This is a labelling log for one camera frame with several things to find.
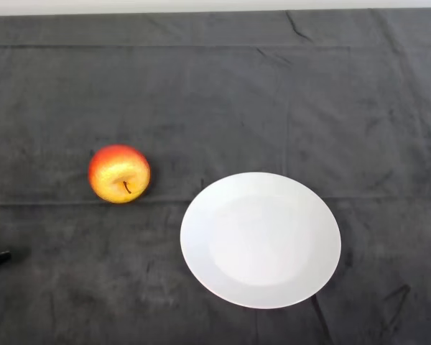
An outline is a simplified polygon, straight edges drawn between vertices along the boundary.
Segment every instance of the dark gray cloth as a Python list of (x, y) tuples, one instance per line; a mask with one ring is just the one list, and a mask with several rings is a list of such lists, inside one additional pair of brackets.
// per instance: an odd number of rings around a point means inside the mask
[[(93, 153), (153, 183), (111, 205)], [(207, 291), (192, 198), (234, 173), (312, 188), (342, 255), (279, 310)], [(0, 18), (0, 345), (431, 345), (431, 9)]]

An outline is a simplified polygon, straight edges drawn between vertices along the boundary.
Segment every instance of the table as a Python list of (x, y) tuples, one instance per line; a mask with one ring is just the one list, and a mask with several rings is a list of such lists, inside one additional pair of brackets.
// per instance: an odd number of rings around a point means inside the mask
[[(93, 153), (141, 150), (123, 206)], [(208, 292), (180, 223), (234, 173), (294, 178), (342, 254), (279, 310)], [(2, 344), (431, 344), (431, 9), (0, 17)]]

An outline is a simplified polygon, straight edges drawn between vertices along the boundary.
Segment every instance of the plate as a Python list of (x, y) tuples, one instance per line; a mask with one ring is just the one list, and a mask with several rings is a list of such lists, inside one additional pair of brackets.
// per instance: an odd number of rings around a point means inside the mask
[(337, 222), (301, 183), (265, 172), (228, 176), (189, 205), (180, 231), (190, 271), (250, 308), (281, 308), (319, 291), (340, 258)]

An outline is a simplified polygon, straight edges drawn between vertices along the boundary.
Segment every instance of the apple stem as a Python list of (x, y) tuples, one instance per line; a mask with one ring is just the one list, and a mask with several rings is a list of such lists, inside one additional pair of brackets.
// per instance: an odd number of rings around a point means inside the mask
[(123, 184), (126, 190), (128, 191), (128, 193), (131, 194), (131, 191), (128, 189), (128, 184), (126, 183), (126, 181), (123, 181)]

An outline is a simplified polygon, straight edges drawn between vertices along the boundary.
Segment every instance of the apple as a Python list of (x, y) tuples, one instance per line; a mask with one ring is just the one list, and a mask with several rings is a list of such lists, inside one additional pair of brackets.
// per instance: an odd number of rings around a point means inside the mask
[(111, 145), (94, 154), (88, 179), (94, 193), (111, 203), (127, 203), (140, 196), (150, 182), (144, 155), (126, 145)]

